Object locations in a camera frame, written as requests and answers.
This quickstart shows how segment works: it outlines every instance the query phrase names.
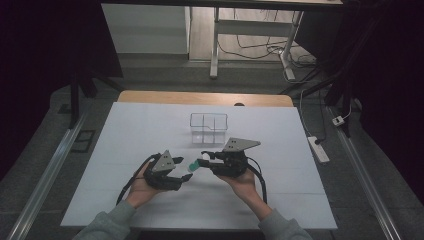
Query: white tabletop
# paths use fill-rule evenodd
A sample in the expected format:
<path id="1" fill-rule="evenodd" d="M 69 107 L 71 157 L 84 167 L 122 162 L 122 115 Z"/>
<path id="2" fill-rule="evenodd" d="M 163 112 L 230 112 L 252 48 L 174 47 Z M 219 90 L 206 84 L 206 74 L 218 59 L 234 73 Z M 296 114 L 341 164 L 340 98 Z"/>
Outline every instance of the white tabletop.
<path id="1" fill-rule="evenodd" d="M 110 211 L 140 164 L 169 150 L 184 157 L 171 174 L 186 174 L 200 152 L 220 151 L 224 144 L 193 144 L 191 113 L 225 113 L 229 137 L 257 140 L 246 150 L 259 162 L 268 204 L 308 229 L 335 229 L 327 196 L 294 107 L 232 107 L 178 104 L 114 103 L 62 226 L 86 226 Z M 260 184 L 257 190 L 261 193 Z M 142 206 L 133 227 L 149 229 L 257 229 L 258 220 L 231 188 L 201 168 L 179 191 L 157 195 Z"/>

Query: person's left hand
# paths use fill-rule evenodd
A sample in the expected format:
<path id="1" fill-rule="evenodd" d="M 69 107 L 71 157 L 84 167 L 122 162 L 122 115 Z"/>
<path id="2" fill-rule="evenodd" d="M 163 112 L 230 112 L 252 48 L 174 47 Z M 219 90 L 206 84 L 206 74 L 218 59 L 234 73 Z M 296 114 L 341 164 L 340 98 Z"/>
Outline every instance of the person's left hand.
<path id="1" fill-rule="evenodd" d="M 144 180 L 143 173 L 146 170 L 146 164 L 141 171 L 137 174 L 134 183 L 131 185 L 128 197 L 125 199 L 131 206 L 138 208 L 146 202 L 150 201 L 156 194 L 164 192 L 164 190 L 157 190 L 149 186 Z"/>

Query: sleeve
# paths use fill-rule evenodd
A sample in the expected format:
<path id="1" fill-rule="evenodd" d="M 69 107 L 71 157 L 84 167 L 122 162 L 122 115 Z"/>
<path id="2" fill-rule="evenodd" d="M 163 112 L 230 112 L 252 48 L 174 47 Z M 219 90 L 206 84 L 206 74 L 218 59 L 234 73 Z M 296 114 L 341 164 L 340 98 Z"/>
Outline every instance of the sleeve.
<path id="1" fill-rule="evenodd" d="M 130 233 L 130 220 L 136 210 L 121 201 L 110 213 L 101 212 L 74 240 L 121 240 Z"/>
<path id="2" fill-rule="evenodd" d="M 299 226 L 295 219 L 287 220 L 283 218 L 276 209 L 258 226 L 267 240 L 312 240 L 311 236 Z"/>

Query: clear acrylic box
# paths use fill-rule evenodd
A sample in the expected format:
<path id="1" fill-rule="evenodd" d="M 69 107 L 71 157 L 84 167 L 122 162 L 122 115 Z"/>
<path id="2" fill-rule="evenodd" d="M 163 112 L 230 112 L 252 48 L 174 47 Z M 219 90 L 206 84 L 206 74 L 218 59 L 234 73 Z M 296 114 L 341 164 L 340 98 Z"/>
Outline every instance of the clear acrylic box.
<path id="1" fill-rule="evenodd" d="M 225 143 L 227 114 L 192 113 L 190 127 L 193 143 Z"/>

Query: green object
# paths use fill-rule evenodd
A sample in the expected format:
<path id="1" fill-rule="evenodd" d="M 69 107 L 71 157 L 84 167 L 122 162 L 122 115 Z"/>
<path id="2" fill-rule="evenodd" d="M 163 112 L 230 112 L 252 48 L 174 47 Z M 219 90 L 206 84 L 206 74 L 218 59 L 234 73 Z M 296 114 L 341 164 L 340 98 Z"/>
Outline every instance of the green object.
<path id="1" fill-rule="evenodd" d="M 199 167 L 200 167 L 199 162 L 196 160 L 188 166 L 188 171 L 192 173 L 192 172 L 196 171 Z"/>

